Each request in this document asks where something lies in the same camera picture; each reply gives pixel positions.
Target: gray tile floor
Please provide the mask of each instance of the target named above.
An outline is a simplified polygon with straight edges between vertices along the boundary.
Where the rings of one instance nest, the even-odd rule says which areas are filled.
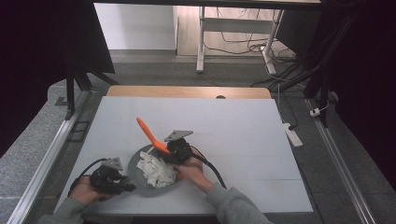
[[[248,86],[265,76],[263,72],[260,72],[262,59],[207,58],[205,79],[195,74],[194,58],[157,55],[151,57],[152,61],[150,61],[149,55],[145,57],[145,63],[141,63],[141,59],[136,56],[113,54],[117,74],[112,77],[122,84],[131,85],[213,86],[206,80],[210,79],[222,86]],[[85,113],[78,119],[80,127],[90,124],[100,99],[106,94],[108,88],[108,85],[101,80],[95,77],[91,79],[94,88],[85,107]],[[59,97],[65,97],[64,86],[64,82],[60,82],[50,88],[49,100],[42,111],[9,152],[0,159],[0,223],[7,223],[64,119],[65,107],[55,106]],[[304,176],[306,189],[315,212],[266,215],[275,223],[361,223],[327,149],[320,140],[314,121],[307,113],[308,109],[302,97],[301,88],[297,87],[288,91],[286,98],[280,97],[280,104],[284,119],[290,123],[295,122],[291,114],[292,110],[299,123],[296,132],[304,146],[294,148],[293,153]],[[333,137],[340,146],[346,163],[373,211],[375,219],[378,223],[396,223],[395,191],[378,171],[359,141],[338,118],[333,104],[328,109],[328,121]],[[35,222],[42,214],[51,211],[57,203],[57,197],[67,179],[65,174],[73,167],[81,147],[81,142],[78,141],[80,137],[80,132],[69,135],[69,141],[65,144],[60,159],[55,162],[56,166],[52,169],[52,174],[46,183],[46,190],[40,194],[26,223]],[[105,223],[111,223],[111,220],[115,219],[103,220]],[[133,223],[155,222],[147,219]]]

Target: power strip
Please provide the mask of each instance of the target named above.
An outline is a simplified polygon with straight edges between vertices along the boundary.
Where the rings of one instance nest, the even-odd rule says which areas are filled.
[[[289,140],[291,141],[291,144],[294,147],[300,147],[303,145],[303,142],[300,140],[298,137],[297,133],[294,130],[289,130],[290,124],[289,123],[284,123],[283,128],[285,129],[286,134],[288,135]]]

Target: wall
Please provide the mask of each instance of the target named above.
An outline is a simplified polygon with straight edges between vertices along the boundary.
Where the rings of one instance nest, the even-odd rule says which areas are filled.
[[[95,4],[109,49],[176,49],[176,7]]]

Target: black curtain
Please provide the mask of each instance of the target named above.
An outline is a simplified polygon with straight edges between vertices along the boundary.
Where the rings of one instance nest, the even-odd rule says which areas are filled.
[[[396,189],[396,21],[391,1],[368,0],[332,61],[336,110]]]
[[[66,77],[73,59],[82,71],[114,73],[93,3],[88,0],[0,1],[0,157]]]

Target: white table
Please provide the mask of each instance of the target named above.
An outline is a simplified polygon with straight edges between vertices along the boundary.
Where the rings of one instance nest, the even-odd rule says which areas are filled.
[[[240,189],[262,212],[313,211],[271,99],[104,97],[60,202],[92,161],[120,157],[126,168],[134,153],[149,144],[136,117],[141,117],[158,139],[173,130],[194,131],[186,140],[218,168],[228,188]],[[217,181],[209,168],[204,172]],[[85,212],[188,216],[211,215],[215,210],[198,188],[183,180],[162,195],[147,198],[138,190],[123,192]]]

